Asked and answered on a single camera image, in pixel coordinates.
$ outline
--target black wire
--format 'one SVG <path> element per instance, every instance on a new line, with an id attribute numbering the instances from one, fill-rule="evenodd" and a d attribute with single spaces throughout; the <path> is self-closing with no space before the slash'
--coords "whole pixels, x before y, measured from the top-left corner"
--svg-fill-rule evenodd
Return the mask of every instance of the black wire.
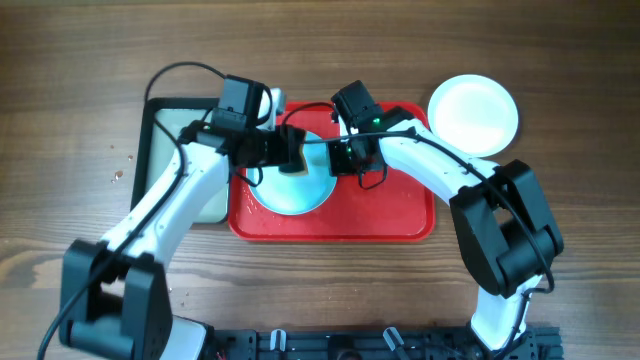
<path id="1" fill-rule="evenodd" d="M 226 76 L 221 73 L 220 71 L 218 71 L 217 69 L 207 65 L 207 64 L 203 64 L 201 62 L 197 62 L 197 61 L 179 61 L 173 64 L 169 64 L 165 67 L 163 67 L 162 69 L 160 69 L 155 75 L 153 75 L 153 77 L 151 78 L 151 80 L 149 80 L 149 83 L 147 84 L 147 88 L 144 90 L 144 103 L 146 104 L 147 101 L 149 101 L 149 95 L 151 94 L 151 88 L 153 87 L 153 84 L 155 84 L 155 82 L 158 80 L 158 78 L 160 78 L 160 76 L 162 76 L 162 74 L 166 73 L 167 71 L 171 70 L 171 69 L 175 69 L 177 67 L 182 67 L 182 66 L 195 66 L 195 67 L 199 67 L 199 68 L 203 68 L 206 70 L 211 71 L 212 73 L 218 75 L 219 77 L 225 79 Z"/>
<path id="2" fill-rule="evenodd" d="M 258 169 L 258 182 L 254 183 L 253 181 L 249 180 L 249 178 L 247 178 L 246 176 L 242 175 L 239 171 L 236 171 L 236 176 L 240 178 L 240 180 L 244 181 L 247 183 L 247 185 L 251 186 L 251 187 L 256 187 L 260 184 L 262 184 L 262 180 L 264 178 L 264 174 L 262 173 L 262 168 L 259 167 Z"/>
<path id="3" fill-rule="evenodd" d="M 518 331 L 520 329 L 520 323 L 522 323 L 522 320 L 524 319 L 524 313 L 525 313 L 525 310 L 527 308 L 527 303 L 531 299 L 531 294 L 533 294 L 533 293 L 549 294 L 555 289 L 555 280 L 553 278 L 553 273 L 551 272 L 551 268 L 549 267 L 549 265 L 547 264 L 547 261 L 545 260 L 544 256 L 542 255 L 542 251 L 540 251 L 540 247 L 538 247 L 538 244 L 536 243 L 535 239 L 533 238 L 533 234 L 531 234 L 531 231 L 529 230 L 529 228 L 525 225 L 525 223 L 522 220 L 522 218 L 515 211 L 515 209 L 511 205 L 511 202 L 509 200 L 507 200 L 504 197 L 504 195 L 502 195 L 502 192 L 500 192 L 498 189 L 496 189 L 496 187 L 493 186 L 493 184 L 491 184 L 489 182 L 489 180 L 484 175 L 482 175 L 478 170 L 476 170 L 473 167 L 473 165 L 467 163 L 466 161 L 464 161 L 463 159 L 458 157 L 456 154 L 451 152 L 449 149 L 447 149 L 444 146 L 438 144 L 437 142 L 429 140 L 429 139 L 425 139 L 422 136 L 415 134 L 414 132 L 412 133 L 412 132 L 406 132 L 406 131 L 405 132 L 400 132 L 399 131 L 399 132 L 364 133 L 364 134 L 354 134 L 354 135 L 349 135 L 349 136 L 342 136 L 342 137 L 332 138 L 332 139 L 309 140 L 309 141 L 305 141 L 304 143 L 305 144 L 322 144 L 322 143 L 327 143 L 327 142 L 335 141 L 335 140 L 354 139 L 354 138 L 361 138 L 361 137 L 378 137 L 378 138 L 404 137 L 404 138 L 409 138 L 409 139 L 413 139 L 415 141 L 419 141 L 419 142 L 425 143 L 427 145 L 430 145 L 430 146 L 438 149 L 439 151 L 441 151 L 442 153 L 444 153 L 445 155 L 450 157 L 452 160 L 457 162 L 465 170 L 467 170 L 468 172 L 473 174 L 475 177 L 477 177 L 487 187 L 487 189 L 489 189 L 489 191 L 498 199 L 498 203 L 511 213 L 511 215 L 513 216 L 513 219 L 518 223 L 518 226 L 520 226 L 520 228 L 522 228 L 522 231 L 524 232 L 524 234 L 525 234 L 525 236 L 527 238 L 527 241 L 529 242 L 529 245 L 531 246 L 531 248 L 533 249 L 533 252 L 536 255 L 538 263 L 542 267 L 542 270 L 543 270 L 543 272 L 545 274 L 545 277 L 547 278 L 547 283 L 549 284 L 549 286 L 547 288 L 537 288 L 536 287 L 536 288 L 527 289 L 522 293 L 523 301 L 520 303 L 520 308 L 518 309 L 518 315 L 516 317 L 515 325 L 513 326 L 512 330 L 511 330 L 511 333 L 509 334 L 509 338 L 507 339 L 507 342 L 506 342 L 505 346 L 494 356 L 494 359 L 496 359 L 496 360 L 503 359 L 511 351 L 511 347 L 513 345 L 513 341 L 514 341 L 514 339 L 515 339 L 515 337 L 518 334 Z"/>
<path id="4" fill-rule="evenodd" d="M 378 181 L 377 183 L 370 185 L 370 186 L 363 186 L 362 185 L 362 177 L 364 176 L 364 171 L 358 173 L 358 185 L 360 185 L 360 188 L 362 190 L 371 190 L 373 188 L 378 187 L 379 185 L 381 185 L 385 180 L 387 180 L 387 173 L 388 173 L 388 168 L 389 166 L 386 163 L 382 163 L 382 180 Z"/>
<path id="5" fill-rule="evenodd" d="M 168 65 L 168 66 L 162 68 L 160 71 L 158 71 L 151 78 L 151 80 L 149 80 L 149 84 L 147 85 L 147 88 L 145 89 L 145 93 L 144 93 L 145 105 L 146 105 L 147 101 L 149 100 L 149 94 L 151 92 L 151 87 L 156 82 L 156 80 L 158 80 L 158 78 L 162 74 L 164 74 L 165 72 L 167 72 L 167 71 L 169 71 L 169 70 L 171 70 L 173 68 L 179 67 L 179 66 L 198 66 L 198 67 L 202 67 L 202 68 L 207 69 L 207 70 L 215 73 L 216 75 L 224 78 L 224 75 L 221 72 L 219 72 L 218 70 L 212 68 L 209 65 L 205 65 L 205 64 L 201 64 L 201 63 L 197 63 L 197 62 L 185 61 L 185 62 L 179 62 L 179 63 L 174 63 L 174 64 L 171 64 L 171 65 Z M 113 250 L 111 255 L 109 255 L 109 257 L 107 257 L 107 259 L 105 259 L 103 262 L 101 262 L 98 265 L 98 267 L 91 273 L 91 276 L 89 277 L 89 279 L 80 287 L 80 289 L 78 291 L 76 291 L 71 296 L 71 298 L 69 298 L 69 300 L 64 304 L 62 309 L 60 309 L 60 311 L 58 312 L 58 315 L 56 315 L 55 319 L 51 322 L 51 325 L 49 326 L 49 329 L 47 330 L 47 332 L 45 333 L 44 337 L 42 338 L 42 342 L 40 343 L 40 348 L 38 349 L 38 355 L 37 355 L 37 359 L 38 360 L 43 360 L 44 359 L 44 355 L 47 352 L 47 347 L 49 346 L 49 343 L 51 342 L 51 339 L 53 339 L 53 335 L 55 334 L 55 332 L 58 329 L 58 327 L 60 327 L 60 324 L 62 323 L 62 320 L 69 314 L 69 312 L 71 311 L 73 306 L 78 302 L 80 297 L 82 297 L 82 295 L 84 294 L 84 292 L 86 290 L 88 290 L 90 287 L 94 286 L 100 280 L 100 278 L 104 275 L 104 272 L 109 268 L 109 266 L 111 266 L 111 264 L 118 258 L 118 256 L 120 256 L 120 254 L 124 251 L 124 249 L 127 246 L 129 246 L 134 239 L 136 239 L 138 237 L 138 234 L 140 233 L 140 231 L 142 231 L 142 229 L 144 229 L 144 227 L 153 218 L 153 216 L 158 212 L 158 210 L 162 207 L 162 205 L 164 205 L 164 203 L 169 199 L 169 197 L 171 197 L 171 195 L 173 194 L 175 189 L 178 187 L 178 185 L 180 183 L 180 180 L 182 179 L 182 176 L 184 174 L 184 169 L 186 167 L 186 164 L 185 164 L 186 163 L 186 157 L 184 155 L 184 149 L 182 148 L 182 146 L 180 146 L 180 144 L 178 143 L 176 138 L 173 135 L 171 135 L 171 132 L 169 132 L 169 130 L 167 130 L 167 128 L 164 127 L 164 125 L 162 125 L 158 121 L 158 119 L 154 120 L 154 124 L 156 126 L 158 126 L 160 128 L 160 130 L 162 130 L 162 132 L 164 132 L 165 135 L 167 135 L 167 137 L 169 137 L 169 140 L 171 140 L 173 145 L 178 150 L 178 155 L 179 155 L 179 158 L 180 158 L 180 165 L 178 166 L 178 171 L 176 172 L 176 177 L 171 182 L 171 185 L 169 185 L 169 188 L 167 189 L 167 191 L 162 195 L 162 197 L 160 197 L 158 202 L 151 208 L 151 210 L 147 213 L 147 215 L 145 215 L 142 218 L 142 220 L 138 223 L 138 225 L 136 225 L 136 227 L 133 230 L 131 230 L 131 232 L 128 234 L 127 238 L 115 250 Z"/>
<path id="6" fill-rule="evenodd" d="M 313 102 L 313 103 L 308 103 L 308 104 L 301 105 L 301 106 L 291 110 L 287 114 L 287 116 L 285 116 L 284 119 L 282 119 L 282 123 L 280 124 L 280 135 L 282 137 L 286 137 L 285 129 L 286 129 L 287 121 L 289 121 L 289 118 L 291 118 L 291 116 L 293 116 L 294 114 L 296 114 L 296 113 L 298 113 L 298 112 L 300 112 L 302 110 L 305 110 L 305 109 L 308 109 L 308 108 L 312 108 L 312 107 L 320 107 L 320 106 L 328 107 L 331 110 L 335 111 L 336 114 L 338 113 L 338 110 L 336 109 L 336 107 L 333 104 L 326 103 L 326 102 L 321 102 L 320 101 L 320 102 Z"/>

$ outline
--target black bracket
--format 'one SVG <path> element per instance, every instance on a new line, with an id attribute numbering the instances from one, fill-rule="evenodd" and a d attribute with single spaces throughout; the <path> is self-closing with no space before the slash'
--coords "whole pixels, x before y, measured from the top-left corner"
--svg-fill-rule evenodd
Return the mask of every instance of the black bracket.
<path id="1" fill-rule="evenodd" d="M 92 275 L 112 252 L 102 242 L 76 240 L 64 255 L 60 304 Z M 124 295 L 110 294 L 102 283 L 124 280 Z M 173 315 L 162 264 L 153 256 L 120 256 L 90 287 L 60 325 L 60 342 L 115 359 L 157 359 L 169 339 Z"/>
<path id="2" fill-rule="evenodd" d="M 513 205 L 551 266 L 564 242 L 533 171 L 514 160 L 495 168 L 489 182 Z M 522 228 L 513 219 L 498 223 L 494 210 L 499 204 L 484 184 L 460 189 L 449 205 L 462 260 L 488 293 L 507 298 L 524 281 L 541 273 Z"/>

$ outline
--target wood grain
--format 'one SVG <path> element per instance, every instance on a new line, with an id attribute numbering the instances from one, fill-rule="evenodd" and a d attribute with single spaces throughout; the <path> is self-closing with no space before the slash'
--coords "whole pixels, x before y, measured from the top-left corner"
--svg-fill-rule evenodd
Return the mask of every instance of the wood grain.
<path id="1" fill-rule="evenodd" d="M 535 169 L 566 243 L 557 291 L 534 299 L 530 321 L 561 327 L 567 359 L 638 358 L 637 1 L 93 3 L 104 6 L 0 8 L 0 359 L 33 358 L 58 307 L 64 250 L 128 212 L 142 91 L 177 60 L 291 100 L 327 100 L 361 79 L 379 101 L 425 105 L 453 75 L 497 79 L 521 131 L 496 160 Z M 155 94 L 219 88 L 177 70 Z M 477 286 L 446 206 L 437 211 L 414 245 L 259 245 L 198 227 L 169 271 L 174 312 L 260 330 L 462 325 Z M 86 357 L 57 340 L 50 349 Z"/>

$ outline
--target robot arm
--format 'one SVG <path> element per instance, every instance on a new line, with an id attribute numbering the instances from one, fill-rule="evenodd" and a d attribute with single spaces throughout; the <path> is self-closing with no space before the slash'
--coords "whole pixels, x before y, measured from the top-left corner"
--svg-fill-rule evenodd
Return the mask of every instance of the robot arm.
<path id="1" fill-rule="evenodd" d="M 352 133 L 407 133 L 435 143 L 473 166 L 503 195 L 524 220 L 547 264 L 563 250 L 563 240 L 549 205 L 531 169 L 520 161 L 504 167 L 474 158 L 434 136 L 423 123 L 400 108 L 383 112 L 360 81 L 341 89 L 333 98 L 341 128 Z M 474 174 L 450 155 L 409 137 L 379 136 L 377 143 L 355 139 L 351 146 L 359 158 L 354 168 L 375 168 L 378 153 L 386 165 L 402 171 L 450 205 L 462 259 L 480 285 L 471 329 L 489 351 L 508 342 L 518 312 L 527 301 L 523 294 L 542 278 L 540 263 L 515 221 L 499 223 L 494 215 L 500 204 Z M 528 303 L 524 304 L 525 314 Z M 525 330 L 525 316 L 519 334 Z"/>

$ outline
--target black cable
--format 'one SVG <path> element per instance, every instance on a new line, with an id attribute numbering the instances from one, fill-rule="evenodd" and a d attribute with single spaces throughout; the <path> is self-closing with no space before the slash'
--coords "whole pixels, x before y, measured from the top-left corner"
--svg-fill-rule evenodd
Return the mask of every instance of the black cable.
<path id="1" fill-rule="evenodd" d="M 199 68 L 203 68 L 206 70 L 211 71 L 212 73 L 218 75 L 219 77 L 225 79 L 226 76 L 221 73 L 220 71 L 218 71 L 217 69 L 215 69 L 214 67 L 211 67 L 207 64 L 203 64 L 201 62 L 197 62 L 197 61 L 179 61 L 173 64 L 169 64 L 165 67 L 163 67 L 162 69 L 160 69 L 155 75 L 153 75 L 153 77 L 151 78 L 151 80 L 149 80 L 149 83 L 147 84 L 147 88 L 144 90 L 144 103 L 146 104 L 147 101 L 149 101 L 149 95 L 151 94 L 151 88 L 153 87 L 153 84 L 155 84 L 155 82 L 158 80 L 158 78 L 160 78 L 160 76 L 162 76 L 162 74 L 166 73 L 167 71 L 171 70 L 171 69 L 175 69 L 177 67 L 183 67 L 183 66 L 195 66 L 195 67 L 199 67 Z"/>
<path id="2" fill-rule="evenodd" d="M 158 71 L 151 78 L 151 80 L 149 80 L 149 84 L 147 84 L 147 88 L 145 89 L 145 93 L 144 93 L 145 105 L 146 105 L 147 101 L 149 100 L 149 94 L 151 92 L 151 87 L 156 82 L 156 80 L 158 80 L 158 78 L 162 74 L 164 74 L 165 72 L 167 72 L 167 71 L 169 71 L 169 70 L 171 70 L 173 68 L 179 67 L 179 66 L 198 66 L 198 67 L 202 67 L 202 68 L 207 69 L 207 70 L 215 73 L 216 75 L 224 78 L 224 75 L 221 72 L 219 72 L 218 70 L 214 69 L 213 67 L 211 67 L 209 65 L 197 63 L 197 62 L 185 61 L 185 62 L 178 62 L 178 63 L 174 63 L 174 64 L 171 64 L 171 65 L 168 65 L 168 66 L 162 68 L 160 71 Z M 169 188 L 167 189 L 167 191 L 162 195 L 162 197 L 160 197 L 158 202 L 151 208 L 151 210 L 147 213 L 147 215 L 145 215 L 142 218 L 142 220 L 138 223 L 138 225 L 136 225 L 136 227 L 133 230 L 131 230 L 131 232 L 128 234 L 127 238 L 115 250 L 113 250 L 111 255 L 109 255 L 109 257 L 107 257 L 107 259 L 105 259 L 103 262 L 101 262 L 98 265 L 98 267 L 91 273 L 91 276 L 89 277 L 89 279 L 80 287 L 80 289 L 76 293 L 74 293 L 71 296 L 71 298 L 69 298 L 69 300 L 60 309 L 60 311 L 58 312 L 58 315 L 56 315 L 55 319 L 51 322 L 51 325 L 49 326 L 49 329 L 47 330 L 47 332 L 45 333 L 44 337 L 42 338 L 42 342 L 40 343 L 40 348 L 38 349 L 38 355 L 37 355 L 37 359 L 38 360 L 43 360 L 44 359 L 44 355 L 47 352 L 47 347 L 49 346 L 49 343 L 51 342 L 51 339 L 53 338 L 53 335 L 55 334 L 55 332 L 58 329 L 58 327 L 60 327 L 60 324 L 62 323 L 62 320 L 69 314 L 69 312 L 71 311 L 73 306 L 78 302 L 80 297 L 82 297 L 82 295 L 84 294 L 84 292 L 86 290 L 88 290 L 90 287 L 94 286 L 100 280 L 100 278 L 104 275 L 104 272 L 109 268 L 109 266 L 111 266 L 111 264 L 118 258 L 118 256 L 120 256 L 120 254 L 124 251 L 124 249 L 126 249 L 127 246 L 129 246 L 129 244 L 131 244 L 131 242 L 138 237 L 138 234 L 140 233 L 140 231 L 142 231 L 142 229 L 144 229 L 144 227 L 153 218 L 153 216 L 158 212 L 158 210 L 162 207 L 162 205 L 164 205 L 164 203 L 169 199 L 169 197 L 171 197 L 171 195 L 173 194 L 175 189 L 178 187 L 178 184 L 180 183 L 180 180 L 182 179 L 182 176 L 184 174 L 184 169 L 186 167 L 186 157 L 184 155 L 184 150 L 182 149 L 182 146 L 180 146 L 180 144 L 178 143 L 178 140 L 176 140 L 176 138 L 173 135 L 171 135 L 171 132 L 169 132 L 169 130 L 167 130 L 167 128 L 164 127 L 164 125 L 162 125 L 158 121 L 158 119 L 154 120 L 154 124 L 156 126 L 158 126 L 160 128 L 160 130 L 162 130 L 162 132 L 164 132 L 165 135 L 167 135 L 167 137 L 169 137 L 169 140 L 171 140 L 173 145 L 178 150 L 178 155 L 179 155 L 179 158 L 180 158 L 180 165 L 178 166 L 178 171 L 176 172 L 176 177 L 171 182 L 171 185 L 169 185 Z"/>
<path id="3" fill-rule="evenodd" d="M 360 188 L 362 190 L 371 190 L 373 188 L 378 187 L 385 180 L 387 180 L 388 169 L 389 169 L 389 166 L 387 165 L 387 163 L 382 163 L 382 180 L 378 181 L 377 183 L 375 183 L 373 185 L 369 185 L 369 186 L 366 186 L 366 187 L 362 185 L 362 177 L 364 176 L 365 172 L 361 171 L 360 173 L 358 173 L 358 185 L 360 185 Z"/>
<path id="4" fill-rule="evenodd" d="M 296 114 L 296 113 L 298 113 L 298 112 L 300 112 L 302 110 L 309 109 L 309 108 L 312 108 L 312 107 L 320 107 L 320 106 L 328 107 L 331 110 L 335 111 L 336 114 L 338 113 L 338 110 L 336 109 L 336 107 L 333 104 L 322 102 L 322 101 L 301 105 L 301 106 L 291 110 L 287 114 L 287 116 L 285 116 L 284 119 L 282 119 L 282 123 L 280 124 L 280 135 L 282 137 L 286 137 L 285 129 L 286 129 L 287 121 L 289 121 L 289 118 L 291 118 L 291 116 L 293 116 L 294 114 Z"/>
<path id="5" fill-rule="evenodd" d="M 473 174 L 475 177 L 477 177 L 487 187 L 487 189 L 489 189 L 489 191 L 498 199 L 498 203 L 511 213 L 511 215 L 513 216 L 513 219 L 518 223 L 518 226 L 522 228 L 522 231 L 524 232 L 527 238 L 527 241 L 529 242 L 529 245 L 531 246 L 531 248 L 533 249 L 533 252 L 536 255 L 538 263 L 542 267 L 542 270 L 545 274 L 545 277 L 547 278 L 547 282 L 549 286 L 547 288 L 536 287 L 536 288 L 527 289 L 522 293 L 523 301 L 521 302 L 520 308 L 518 309 L 518 316 L 516 317 L 515 325 L 513 326 L 511 333 L 509 334 L 509 338 L 507 339 L 507 343 L 505 344 L 505 346 L 494 356 L 495 360 L 503 359 L 506 355 L 508 355 L 509 351 L 511 351 L 513 341 L 515 340 L 515 337 L 518 334 L 518 331 L 520 329 L 520 323 L 522 323 L 522 320 L 524 319 L 524 313 L 527 308 L 527 303 L 531 299 L 531 294 L 533 293 L 549 294 L 555 289 L 555 280 L 553 278 L 553 274 L 551 273 L 551 268 L 549 267 L 549 265 L 547 264 L 547 261 L 542 255 L 542 251 L 540 250 L 540 247 L 538 247 L 538 244 L 536 243 L 533 237 L 533 234 L 531 234 L 531 231 L 529 230 L 529 228 L 525 225 L 522 218 L 517 214 L 517 212 L 511 205 L 511 202 L 507 200 L 504 197 L 504 195 L 502 195 L 502 192 L 496 189 L 496 187 L 493 186 L 484 175 L 482 175 L 478 170 L 476 170 L 473 167 L 473 165 L 467 163 L 466 161 L 458 157 L 456 154 L 451 152 L 449 149 L 438 144 L 437 142 L 423 138 L 422 136 L 415 134 L 415 132 L 399 131 L 399 132 L 364 133 L 364 134 L 342 136 L 342 137 L 333 138 L 333 139 L 310 140 L 310 141 L 305 141 L 304 143 L 305 144 L 322 144 L 322 143 L 327 143 L 335 140 L 354 139 L 354 138 L 361 138 L 361 137 L 378 137 L 378 138 L 404 137 L 404 138 L 409 138 L 415 141 L 425 143 L 427 145 L 430 145 L 438 149 L 439 151 L 441 151 L 442 153 L 450 157 L 452 160 L 457 162 L 465 170 L 467 170 L 468 172 Z"/>
<path id="6" fill-rule="evenodd" d="M 247 185 L 251 186 L 251 187 L 256 187 L 260 184 L 262 184 L 262 180 L 264 178 L 264 174 L 262 172 L 262 168 L 259 167 L 258 169 L 258 182 L 254 183 L 253 181 L 249 180 L 249 178 L 247 178 L 246 176 L 242 175 L 239 171 L 236 171 L 235 174 L 237 177 L 240 178 L 240 180 L 244 181 L 247 183 Z"/>

